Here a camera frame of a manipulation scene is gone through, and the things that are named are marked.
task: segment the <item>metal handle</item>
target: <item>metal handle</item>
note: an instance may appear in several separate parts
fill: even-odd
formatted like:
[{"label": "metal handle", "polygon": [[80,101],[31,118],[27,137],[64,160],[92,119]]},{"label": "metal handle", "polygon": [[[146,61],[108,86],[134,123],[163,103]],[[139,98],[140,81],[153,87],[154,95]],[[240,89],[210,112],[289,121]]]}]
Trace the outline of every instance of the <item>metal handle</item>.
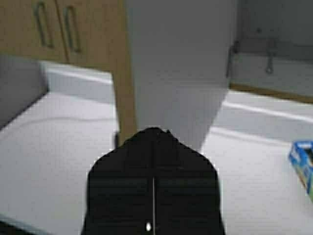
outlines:
[{"label": "metal handle", "polygon": [[[74,47],[73,38],[72,38],[71,31],[70,31],[69,18],[68,18],[69,12],[72,13],[72,22],[74,26],[74,33],[75,33],[77,47]],[[77,30],[77,23],[76,23],[76,15],[75,15],[75,10],[73,6],[67,6],[64,9],[64,22],[65,22],[65,28],[67,31],[67,39],[68,39],[69,48],[76,53],[81,52],[79,35],[78,35],[78,30]]]},{"label": "metal handle", "polygon": [[268,66],[267,66],[265,71],[269,75],[273,74],[273,72],[274,72],[274,69],[273,69],[273,55],[272,54],[268,55]]},{"label": "metal handle", "polygon": [[[44,18],[45,18],[45,23],[46,23],[46,27],[47,27],[47,33],[49,36],[49,43],[46,42],[45,40],[45,35],[44,35],[44,30],[43,30],[43,25],[42,22],[40,20],[40,16],[39,16],[39,9],[42,9],[43,13],[44,13]],[[41,39],[41,43],[44,47],[49,47],[49,48],[53,48],[53,42],[52,42],[52,36],[50,33],[50,28],[48,25],[48,19],[47,19],[47,14],[45,11],[45,3],[43,1],[39,1],[35,7],[34,7],[34,16],[38,25],[38,31],[39,31],[39,35],[40,35],[40,39]]]}]

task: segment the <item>black object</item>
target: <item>black object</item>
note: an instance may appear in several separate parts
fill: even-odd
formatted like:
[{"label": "black object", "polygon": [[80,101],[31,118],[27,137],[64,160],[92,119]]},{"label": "black object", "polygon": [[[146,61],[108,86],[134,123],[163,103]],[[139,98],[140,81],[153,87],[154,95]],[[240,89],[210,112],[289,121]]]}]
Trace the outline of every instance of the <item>black object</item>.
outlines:
[{"label": "black object", "polygon": [[216,170],[169,131],[140,131],[90,170],[82,234],[224,235]]},{"label": "black object", "polygon": [[119,133],[116,132],[116,133],[114,134],[114,147],[115,147],[115,148],[118,148],[118,146],[119,146]]}]

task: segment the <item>white countertop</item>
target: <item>white countertop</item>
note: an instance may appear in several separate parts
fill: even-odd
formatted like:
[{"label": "white countertop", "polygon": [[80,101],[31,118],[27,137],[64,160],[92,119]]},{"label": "white countertop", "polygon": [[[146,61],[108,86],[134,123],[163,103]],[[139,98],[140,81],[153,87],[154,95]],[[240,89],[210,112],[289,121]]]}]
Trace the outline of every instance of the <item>white countertop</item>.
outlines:
[{"label": "white countertop", "polygon": [[311,235],[313,202],[291,141],[313,139],[313,107],[230,91],[202,146],[219,173],[228,235]]},{"label": "white countertop", "polygon": [[[219,173],[228,235],[312,234],[313,203],[288,161],[292,140],[313,139],[312,123],[310,105],[229,92],[200,151]],[[0,133],[0,220],[79,234],[87,173],[116,129],[114,105],[43,97]]]},{"label": "white countertop", "polygon": [[113,104],[48,93],[0,132],[0,220],[36,234],[80,234],[87,173],[110,152]]}]

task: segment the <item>cabinet door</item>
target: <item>cabinet door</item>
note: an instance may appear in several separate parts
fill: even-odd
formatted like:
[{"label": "cabinet door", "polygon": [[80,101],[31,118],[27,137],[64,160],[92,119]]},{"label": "cabinet door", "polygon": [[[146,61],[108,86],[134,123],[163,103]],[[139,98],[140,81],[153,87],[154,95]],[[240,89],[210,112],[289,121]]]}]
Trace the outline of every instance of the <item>cabinet door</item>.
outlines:
[{"label": "cabinet door", "polygon": [[0,31],[0,53],[66,62],[54,0],[0,1]]},{"label": "cabinet door", "polygon": [[137,132],[124,0],[58,0],[69,61],[109,71],[120,143]]}]

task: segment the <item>open cabinet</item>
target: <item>open cabinet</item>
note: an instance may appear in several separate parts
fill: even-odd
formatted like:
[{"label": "open cabinet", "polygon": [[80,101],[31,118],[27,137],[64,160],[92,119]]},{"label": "open cabinet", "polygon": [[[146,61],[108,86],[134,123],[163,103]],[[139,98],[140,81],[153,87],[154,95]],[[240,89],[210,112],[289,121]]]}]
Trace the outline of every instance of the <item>open cabinet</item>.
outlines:
[{"label": "open cabinet", "polygon": [[230,87],[313,102],[309,0],[239,0]]}]

